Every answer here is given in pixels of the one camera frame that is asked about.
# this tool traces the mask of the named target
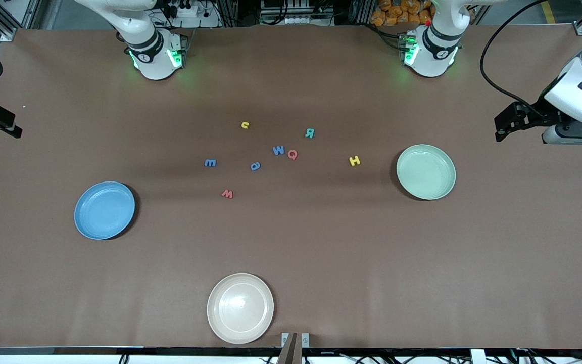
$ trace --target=green led light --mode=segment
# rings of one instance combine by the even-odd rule
[[[453,51],[452,55],[451,55],[451,60],[450,62],[448,62],[448,65],[453,64],[453,62],[455,62],[455,54],[457,53],[457,50],[459,49],[459,47],[455,47],[455,50]]]
[[[407,65],[412,65],[414,63],[414,58],[416,58],[416,54],[419,53],[419,45],[415,44],[414,47],[406,52],[406,62]]]
[[[170,57],[172,65],[175,68],[181,67],[183,63],[181,62],[181,55],[178,53],[178,51],[171,51],[168,49],[168,56]]]
[[[131,60],[134,62],[134,68],[138,69],[138,64],[136,63],[136,58],[134,57],[134,55],[132,54],[131,51],[129,51],[129,55],[131,56]]]

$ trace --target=blue plate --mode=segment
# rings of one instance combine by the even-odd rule
[[[113,238],[131,222],[134,195],[120,182],[101,182],[85,191],[73,212],[76,228],[94,240]]]

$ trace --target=plate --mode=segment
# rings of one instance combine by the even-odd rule
[[[215,335],[231,344],[246,344],[262,336],[273,320],[273,295],[255,275],[229,275],[208,298],[208,323]]]
[[[453,161],[443,150],[419,144],[401,153],[397,177],[407,192],[423,200],[437,200],[453,189],[457,173]]]
[[[101,182],[80,196],[73,219],[85,237],[103,240],[125,230],[135,210],[136,201],[127,186],[120,182]]]

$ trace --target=light green plate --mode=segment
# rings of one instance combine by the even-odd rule
[[[413,145],[401,153],[397,176],[409,193],[423,200],[446,196],[457,179],[455,165],[448,154],[427,144]]]

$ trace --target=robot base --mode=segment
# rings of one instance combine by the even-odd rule
[[[407,32],[406,37],[414,39],[414,43],[406,43],[407,46],[411,46],[412,49],[406,51],[402,58],[404,65],[414,69],[414,72],[421,74],[425,77],[437,77],[441,76],[448,67],[455,61],[455,53],[457,53],[457,48],[450,52],[443,59],[436,59],[430,51],[428,51],[423,44],[423,32],[427,30],[427,26],[420,25],[414,30]]]
[[[182,38],[182,35],[173,34],[166,29],[159,29],[159,33],[163,35],[164,45],[161,51],[154,56],[152,62],[141,62],[131,54],[134,67],[150,80],[168,78],[174,71],[183,68],[185,64],[187,37]]]

